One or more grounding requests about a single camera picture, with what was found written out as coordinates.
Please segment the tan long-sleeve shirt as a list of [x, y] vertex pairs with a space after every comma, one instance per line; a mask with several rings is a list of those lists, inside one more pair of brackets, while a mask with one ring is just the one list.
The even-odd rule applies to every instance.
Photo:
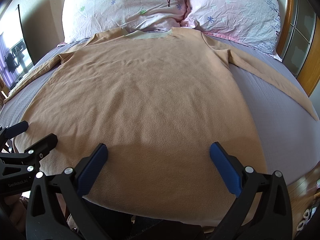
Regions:
[[268, 172], [247, 102], [230, 70], [237, 66], [295, 100], [316, 121], [308, 96], [265, 62], [202, 32], [113, 29], [95, 34], [31, 70], [5, 99], [55, 72], [23, 113], [25, 150], [54, 133], [41, 161], [47, 175], [75, 166], [103, 143], [108, 160], [90, 202], [134, 215], [217, 225], [234, 201], [209, 156], [219, 142], [243, 165]]

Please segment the left floral pink pillow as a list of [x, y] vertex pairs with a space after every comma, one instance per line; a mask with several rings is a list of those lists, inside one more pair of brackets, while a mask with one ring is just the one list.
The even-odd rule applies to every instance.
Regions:
[[185, 0], [65, 0], [62, 26], [66, 43], [122, 28], [131, 33], [179, 27]]

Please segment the floral pink pillow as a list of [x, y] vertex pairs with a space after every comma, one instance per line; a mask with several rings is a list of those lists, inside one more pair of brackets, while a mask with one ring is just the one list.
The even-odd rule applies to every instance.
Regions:
[[187, 0], [187, 7], [181, 26], [277, 55], [278, 0]]
[[179, 27], [185, 0], [65, 0], [62, 26], [66, 43], [122, 28], [131, 33]]

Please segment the right floral pink pillow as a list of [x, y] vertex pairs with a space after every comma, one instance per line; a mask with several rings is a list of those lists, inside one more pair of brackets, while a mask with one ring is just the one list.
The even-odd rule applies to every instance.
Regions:
[[187, 7], [181, 26], [277, 55], [278, 0], [187, 0]]

